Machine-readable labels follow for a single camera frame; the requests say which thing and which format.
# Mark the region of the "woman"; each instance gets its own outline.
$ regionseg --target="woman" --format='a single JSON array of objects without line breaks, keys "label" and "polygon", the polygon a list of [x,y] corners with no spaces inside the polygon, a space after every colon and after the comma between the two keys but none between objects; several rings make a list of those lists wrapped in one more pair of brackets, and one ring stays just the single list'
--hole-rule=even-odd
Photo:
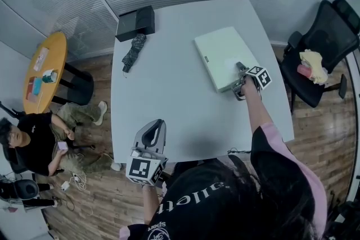
[{"label": "woman", "polygon": [[285,146],[252,78],[242,93],[254,170],[240,160],[245,154],[178,164],[160,205],[156,189],[143,186],[145,224],[121,228],[120,239],[321,239],[323,185]]}]

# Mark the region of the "yellow cloth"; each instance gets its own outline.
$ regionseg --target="yellow cloth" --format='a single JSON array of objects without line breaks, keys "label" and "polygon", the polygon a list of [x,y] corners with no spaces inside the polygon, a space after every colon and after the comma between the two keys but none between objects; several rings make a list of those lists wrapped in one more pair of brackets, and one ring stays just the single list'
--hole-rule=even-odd
[{"label": "yellow cloth", "polygon": [[306,49],[304,52],[300,52],[300,59],[311,67],[310,79],[315,84],[323,84],[327,81],[328,76],[321,66],[322,56],[320,53]]}]

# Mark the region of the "white sneaker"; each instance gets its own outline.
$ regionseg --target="white sneaker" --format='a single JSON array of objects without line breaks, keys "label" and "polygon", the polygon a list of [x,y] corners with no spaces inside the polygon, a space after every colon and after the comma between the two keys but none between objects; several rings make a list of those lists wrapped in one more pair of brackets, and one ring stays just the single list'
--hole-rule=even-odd
[{"label": "white sneaker", "polygon": [[120,171],[122,169],[122,165],[120,163],[112,162],[111,169],[113,169],[114,171]]},{"label": "white sneaker", "polygon": [[94,122],[96,126],[100,126],[102,124],[102,119],[104,118],[104,114],[107,111],[107,104],[105,101],[100,101],[98,107],[100,108],[101,113],[99,119],[96,122]]}]

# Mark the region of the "khaki pants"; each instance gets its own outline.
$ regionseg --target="khaki pants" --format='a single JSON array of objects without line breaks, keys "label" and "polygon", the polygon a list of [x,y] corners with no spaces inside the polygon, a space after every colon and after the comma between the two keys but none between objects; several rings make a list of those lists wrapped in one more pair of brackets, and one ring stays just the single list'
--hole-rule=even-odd
[{"label": "khaki pants", "polygon": [[[76,127],[77,123],[90,124],[91,122],[97,121],[100,113],[100,108],[96,105],[80,106],[75,103],[67,103],[59,109],[56,115],[65,122],[69,129],[72,129]],[[68,136],[61,128],[53,124],[50,125],[50,128],[56,142],[67,139]],[[59,147],[56,143],[52,153],[53,159],[58,149]],[[95,155],[88,149],[84,149],[81,154],[78,155],[69,148],[67,154],[62,157],[58,168],[71,171],[78,175],[110,169],[112,159],[109,156],[104,154]]]}]

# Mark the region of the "white table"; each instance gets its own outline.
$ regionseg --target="white table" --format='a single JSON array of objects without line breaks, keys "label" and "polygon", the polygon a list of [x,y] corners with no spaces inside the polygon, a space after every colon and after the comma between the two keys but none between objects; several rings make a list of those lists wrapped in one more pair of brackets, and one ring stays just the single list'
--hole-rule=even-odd
[{"label": "white table", "polygon": [[293,122],[269,39],[249,0],[214,0],[155,10],[155,34],[129,74],[122,59],[131,40],[115,40],[111,77],[111,130],[115,162],[130,155],[136,133],[155,119],[166,122],[164,155],[169,162],[226,155],[232,147],[251,150],[246,102],[232,91],[217,93],[194,38],[233,26],[260,66],[272,77],[263,102],[284,141],[294,139]]}]

